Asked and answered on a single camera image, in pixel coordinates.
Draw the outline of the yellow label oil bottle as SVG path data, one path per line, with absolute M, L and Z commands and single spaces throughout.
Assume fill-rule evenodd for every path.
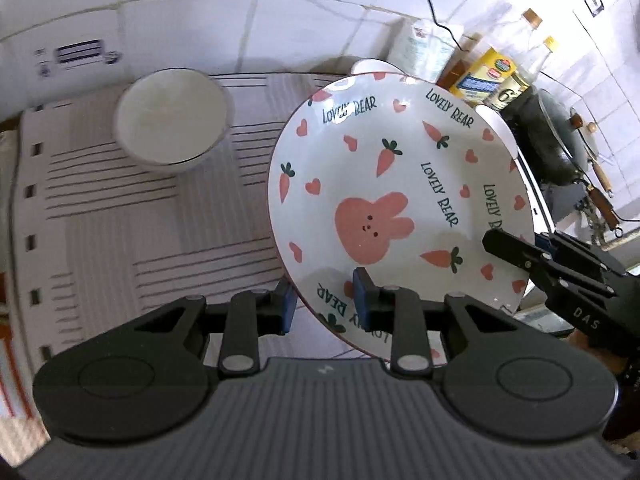
M 531 8 L 517 18 L 491 25 L 471 49 L 470 60 L 460 60 L 438 84 L 472 105 L 483 103 L 514 73 L 519 58 L 536 38 L 542 18 Z

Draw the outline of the black wok with lid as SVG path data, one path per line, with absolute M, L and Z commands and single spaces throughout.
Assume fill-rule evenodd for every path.
M 586 180 L 587 149 L 579 133 L 584 125 L 582 116 L 535 86 L 500 115 L 539 183 L 565 186 Z

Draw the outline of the white plastic bag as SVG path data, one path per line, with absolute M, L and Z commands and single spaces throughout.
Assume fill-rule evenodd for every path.
M 450 32 L 430 20 L 405 18 L 386 61 L 404 74 L 434 84 L 456 50 Z

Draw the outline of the white wall sticker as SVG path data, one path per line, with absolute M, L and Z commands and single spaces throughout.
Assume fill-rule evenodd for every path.
M 53 77 L 57 72 L 94 64 L 113 65 L 122 59 L 119 50 L 108 50 L 103 39 L 90 39 L 64 44 L 51 51 L 34 52 L 37 58 L 36 74 L 39 78 Z

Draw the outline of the lovely bear rabbit plate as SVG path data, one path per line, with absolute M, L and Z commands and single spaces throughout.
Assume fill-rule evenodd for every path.
M 375 356 L 352 272 L 428 300 L 465 292 L 506 314 L 527 274 L 483 247 L 502 229 L 532 240 L 525 181 L 498 134 L 465 102 L 410 76 L 352 75 L 303 99 L 274 146 L 268 217 L 304 305 L 338 338 Z

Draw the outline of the white bowl with dark rim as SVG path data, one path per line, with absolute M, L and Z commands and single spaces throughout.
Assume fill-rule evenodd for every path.
M 511 157 L 513 159 L 518 158 L 518 144 L 516 144 L 514 135 L 503 120 L 501 115 L 497 113 L 495 110 L 492 110 L 490 107 L 478 104 L 475 107 L 475 111 L 480 115 L 481 118 L 484 119 L 485 122 L 488 123 L 489 127 L 497 133 L 497 136 L 500 138 L 502 143 L 506 146 L 506 149 L 509 151 Z

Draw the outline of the clear vinegar bottle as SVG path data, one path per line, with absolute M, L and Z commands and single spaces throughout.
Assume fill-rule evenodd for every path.
M 556 49 L 556 40 L 548 36 L 516 59 L 516 69 L 484 99 L 483 104 L 500 112 L 525 92 L 539 76 L 547 58 Z

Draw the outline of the striped white table mat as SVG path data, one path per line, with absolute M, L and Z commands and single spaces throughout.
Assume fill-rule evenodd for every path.
M 189 294 L 269 288 L 282 268 L 266 181 L 274 142 L 326 74 L 224 75 L 229 130 L 201 165 L 152 174 L 118 146 L 122 87 L 23 113 L 10 207 L 12 308 L 32 370 Z

